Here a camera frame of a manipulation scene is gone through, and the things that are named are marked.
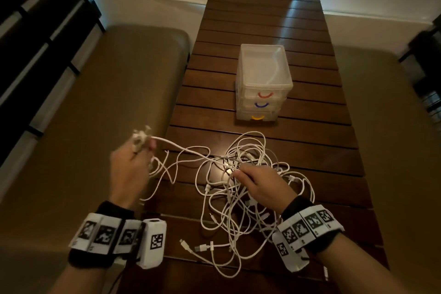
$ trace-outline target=wristband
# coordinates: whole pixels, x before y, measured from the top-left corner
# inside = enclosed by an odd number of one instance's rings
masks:
[[[132,235],[133,243],[136,230],[132,228],[134,224],[131,221],[136,221],[133,220],[134,214],[133,211],[109,201],[100,204],[96,213],[86,217],[69,244],[70,247],[74,247],[69,252],[69,264],[77,269],[107,269],[112,266],[117,257],[115,253],[127,251],[124,244],[121,244],[122,240],[125,239],[123,243],[131,248],[131,244],[127,244],[126,236]]]
[[[311,217],[318,226],[305,221]],[[305,247],[314,255],[326,250],[335,236],[344,230],[323,206],[313,206],[312,202],[301,196],[297,196],[283,211],[282,219],[284,222],[278,228],[290,247],[295,251]]]

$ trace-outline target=white charging cable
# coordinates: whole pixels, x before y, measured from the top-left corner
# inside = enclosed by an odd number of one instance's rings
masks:
[[[202,213],[200,219],[201,226],[206,230],[218,230],[219,228],[221,228],[222,230],[227,232],[229,241],[228,243],[220,244],[220,245],[215,245],[211,241],[210,245],[202,244],[196,246],[195,251],[193,251],[184,240],[180,240],[180,243],[181,246],[186,251],[196,256],[197,258],[201,259],[203,262],[213,265],[217,269],[217,271],[226,278],[234,278],[236,275],[239,274],[239,271],[242,267],[242,259],[245,260],[245,259],[253,258],[262,250],[262,248],[265,246],[265,244],[268,241],[272,243],[271,235],[276,230],[277,225],[281,222],[280,216],[277,216],[276,212],[267,210],[266,208],[259,206],[256,200],[254,200],[254,198],[252,198],[249,195],[246,187],[242,186],[240,182],[232,176],[233,171],[237,170],[240,164],[251,163],[253,165],[268,165],[274,168],[281,177],[287,178],[288,184],[291,184],[292,182],[301,184],[302,189],[299,195],[303,194],[303,192],[305,191],[305,185],[307,185],[310,191],[310,201],[311,202],[315,201],[314,190],[308,178],[306,178],[300,172],[291,171],[288,163],[279,162],[277,158],[276,161],[274,162],[272,161],[272,159],[269,157],[267,152],[270,152],[273,155],[274,153],[266,148],[266,138],[261,132],[251,131],[244,133],[235,139],[235,141],[229,146],[229,148],[227,149],[227,151],[223,156],[212,156],[211,150],[208,147],[192,146],[192,147],[184,148],[164,138],[150,136],[147,134],[149,131],[150,129],[148,127],[146,127],[146,132],[137,131],[137,130],[134,131],[133,151],[135,153],[139,152],[142,149],[142,146],[149,137],[157,141],[162,141],[171,144],[174,147],[178,148],[180,152],[176,158],[176,161],[168,166],[166,165],[166,162],[169,157],[169,151],[165,151],[166,156],[163,162],[161,162],[157,157],[152,158],[152,165],[154,163],[156,163],[157,165],[156,168],[152,170],[152,172],[150,173],[150,176],[151,177],[157,176],[160,173],[161,175],[158,178],[157,186],[153,191],[152,195],[147,199],[140,199],[140,201],[150,200],[154,196],[165,174],[168,175],[170,182],[174,184],[177,179],[180,163],[189,163],[189,162],[197,162],[200,160],[204,160],[199,166],[195,177],[196,190],[198,191],[199,194],[201,194],[204,197],[204,203],[202,206]],[[250,137],[249,136],[250,134],[258,135],[263,139],[263,142],[255,137]],[[195,148],[206,149],[208,151],[208,154],[203,155],[193,150]],[[192,159],[192,160],[180,160],[179,157],[183,153],[191,153],[193,155],[197,155],[200,158]],[[205,185],[205,190],[201,191],[198,186],[198,176],[201,172],[201,169],[205,165],[208,165],[208,170],[206,174],[206,185]],[[209,180],[210,172],[213,165],[215,165],[218,169],[222,170],[220,181]],[[176,170],[174,176],[172,177],[169,170],[174,166],[176,166]],[[227,202],[225,203],[222,209],[218,209],[214,207],[214,205],[212,204],[213,198],[217,198],[217,197],[226,198]],[[211,227],[206,226],[206,223],[204,223],[203,220],[207,198],[208,198],[208,206],[212,211],[212,213],[210,213],[210,217],[214,224],[214,226]],[[242,210],[242,215],[239,216],[240,218],[234,219],[233,209],[235,208],[235,210],[237,211],[238,207]],[[273,218],[271,220],[269,219],[271,216],[270,212],[273,213]],[[239,240],[240,236],[249,235],[255,230],[260,231],[265,237],[265,240],[253,254],[249,256],[242,256],[237,249],[237,241]],[[214,249],[227,248],[227,247],[229,248],[229,251],[232,253],[230,260],[222,264],[216,263],[214,260]],[[211,261],[196,253],[196,252],[204,252],[207,250],[211,251]],[[231,264],[234,258],[237,258],[239,260],[239,267],[236,273],[232,275],[224,274],[220,270],[220,267]]]

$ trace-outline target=black wrist strap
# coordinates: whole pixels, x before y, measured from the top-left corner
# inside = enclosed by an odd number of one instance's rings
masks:
[[[302,211],[303,209],[306,209],[308,207],[313,206],[314,204],[309,201],[308,199],[305,199],[304,197],[297,196],[289,205],[288,207],[283,211],[282,213],[282,219],[285,221],[289,219],[294,214]],[[326,234],[317,237],[312,242],[305,245],[306,250],[310,251],[314,255],[326,250],[328,246],[331,245],[333,242],[335,236],[337,236],[341,231],[340,230],[334,230],[329,231]]]
[[[122,219],[121,224],[116,231],[116,237],[119,237],[121,234],[125,220],[135,218],[135,212],[119,207],[109,201],[104,201],[100,204],[96,213]],[[110,248],[109,254],[107,255],[71,249],[68,262],[71,266],[77,269],[108,269],[112,266],[118,256],[112,253],[115,244],[116,240],[114,240],[113,246]]]

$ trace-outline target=wooden table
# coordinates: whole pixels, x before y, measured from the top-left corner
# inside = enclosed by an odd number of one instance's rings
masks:
[[[242,43],[285,47],[294,87],[276,122],[235,120],[234,81]],[[183,147],[205,145],[213,155],[222,155],[238,134],[251,130],[264,133],[267,147],[278,159],[311,180],[316,203],[334,214],[348,237],[387,265],[320,0],[208,0],[166,138]],[[176,149],[166,148],[174,151],[173,161]],[[313,259],[302,271],[290,274],[271,244],[245,260],[233,280],[196,263],[180,239],[193,247],[227,238],[223,230],[201,229],[203,198],[195,189],[196,169],[183,167],[178,173],[178,182],[164,181],[145,207],[146,217],[161,214],[167,221],[166,257],[157,269],[131,269],[121,292],[149,287],[152,293],[337,291],[332,279],[325,281],[319,261]],[[203,177],[198,180],[201,186]],[[210,220],[208,211],[203,217]],[[239,251],[251,254],[262,240],[260,233],[241,237]],[[209,252],[202,255],[211,259]],[[217,249],[215,257],[221,263],[230,253]]]

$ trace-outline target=blue drawer handle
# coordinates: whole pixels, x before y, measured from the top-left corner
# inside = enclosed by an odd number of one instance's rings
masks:
[[[269,102],[267,102],[265,105],[262,105],[262,106],[257,105],[257,102],[255,102],[254,105],[255,105],[257,108],[265,108],[265,107],[267,107],[267,106],[269,105]]]

